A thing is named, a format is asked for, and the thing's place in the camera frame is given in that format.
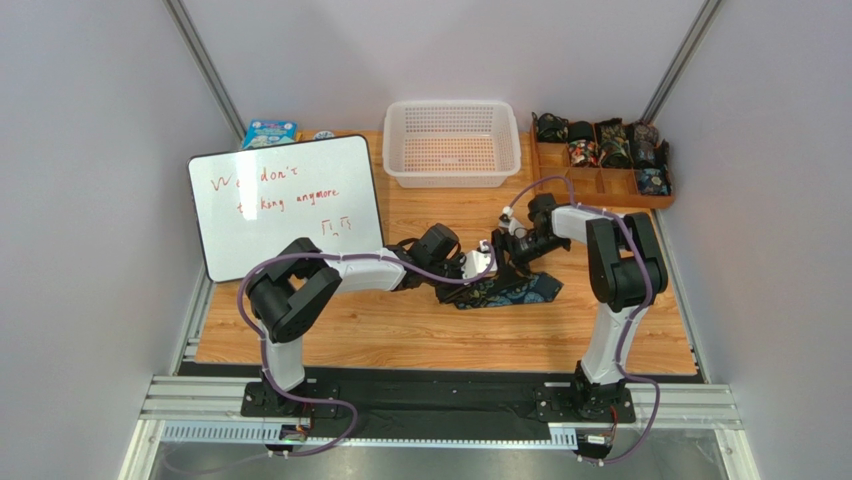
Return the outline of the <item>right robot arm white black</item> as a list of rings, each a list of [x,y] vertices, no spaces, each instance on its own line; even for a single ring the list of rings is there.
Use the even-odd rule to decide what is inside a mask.
[[[610,413],[627,400],[625,361],[636,328],[656,296],[668,285],[668,272],[650,217],[619,215],[582,204],[559,204],[540,194],[529,204],[531,229],[505,208],[492,233],[510,265],[527,271],[530,262],[585,245],[589,281],[598,302],[586,353],[569,388],[569,407],[584,419]]]

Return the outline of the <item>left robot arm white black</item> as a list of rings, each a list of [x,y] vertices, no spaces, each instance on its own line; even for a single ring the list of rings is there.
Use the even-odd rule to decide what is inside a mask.
[[[263,379],[275,391],[289,392],[305,379],[302,338],[335,295],[402,291],[423,284],[471,287],[489,278],[496,267],[489,242],[463,253],[458,237],[443,224],[374,252],[324,252],[302,237],[244,277],[238,310],[261,342]]]

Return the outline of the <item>white plastic perforated basket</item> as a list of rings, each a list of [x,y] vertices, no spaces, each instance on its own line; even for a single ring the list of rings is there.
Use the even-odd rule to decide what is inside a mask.
[[[496,100],[398,101],[385,113],[383,168],[403,188],[495,188],[521,170],[512,107]]]

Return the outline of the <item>dark blue floral necktie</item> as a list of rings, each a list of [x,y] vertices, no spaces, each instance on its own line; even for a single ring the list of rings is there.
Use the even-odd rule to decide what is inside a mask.
[[[563,286],[561,281],[544,272],[510,273],[505,278],[497,276],[467,287],[451,304],[460,310],[472,310],[550,303]]]

